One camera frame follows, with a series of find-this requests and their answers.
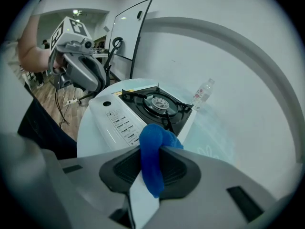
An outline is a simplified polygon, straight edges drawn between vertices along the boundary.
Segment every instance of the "portable gas stove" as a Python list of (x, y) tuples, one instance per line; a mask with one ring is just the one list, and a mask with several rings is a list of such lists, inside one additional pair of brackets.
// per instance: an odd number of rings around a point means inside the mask
[(89, 101), (89, 107), (112, 150), (138, 145), (142, 129), (151, 123), (173, 132), (183, 143), (196, 115), (192, 105), (159, 85), (97, 97)]

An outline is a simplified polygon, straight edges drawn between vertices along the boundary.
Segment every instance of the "yellow warning label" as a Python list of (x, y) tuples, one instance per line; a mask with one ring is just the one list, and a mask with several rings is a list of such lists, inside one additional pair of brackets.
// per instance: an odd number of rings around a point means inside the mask
[[(127, 90), (128, 92), (133, 92), (134, 90), (133, 89), (129, 89), (129, 90)], [(115, 94), (115, 95), (121, 95), (122, 94), (122, 91), (120, 91), (120, 92), (116, 92), (116, 93), (113, 93), (113, 94)]]

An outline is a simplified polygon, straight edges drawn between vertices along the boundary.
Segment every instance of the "power strip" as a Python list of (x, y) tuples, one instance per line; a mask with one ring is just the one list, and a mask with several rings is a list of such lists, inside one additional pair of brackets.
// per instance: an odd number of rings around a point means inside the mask
[(68, 104), (74, 104), (74, 103), (77, 103), (77, 99), (73, 99), (73, 100), (68, 100), (66, 105)]

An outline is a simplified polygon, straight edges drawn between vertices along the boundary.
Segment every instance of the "whiteboard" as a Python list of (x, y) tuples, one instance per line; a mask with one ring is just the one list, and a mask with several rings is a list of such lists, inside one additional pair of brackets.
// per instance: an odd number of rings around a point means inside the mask
[[(109, 51), (113, 49), (113, 39), (122, 37), (122, 46), (114, 54), (130, 60), (133, 59), (137, 38), (140, 35), (142, 24), (151, 2), (152, 0), (146, 0), (138, 3), (115, 17)], [(142, 16), (137, 19), (139, 11), (142, 11)]]

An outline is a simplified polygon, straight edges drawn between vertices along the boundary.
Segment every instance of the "black stove top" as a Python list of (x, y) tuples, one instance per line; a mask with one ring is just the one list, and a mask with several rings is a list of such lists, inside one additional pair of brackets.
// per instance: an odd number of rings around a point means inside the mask
[(159, 87), (141, 89), (134, 92), (122, 90), (119, 97), (145, 123), (155, 123), (165, 130), (180, 133), (191, 115), (192, 105), (184, 104)]

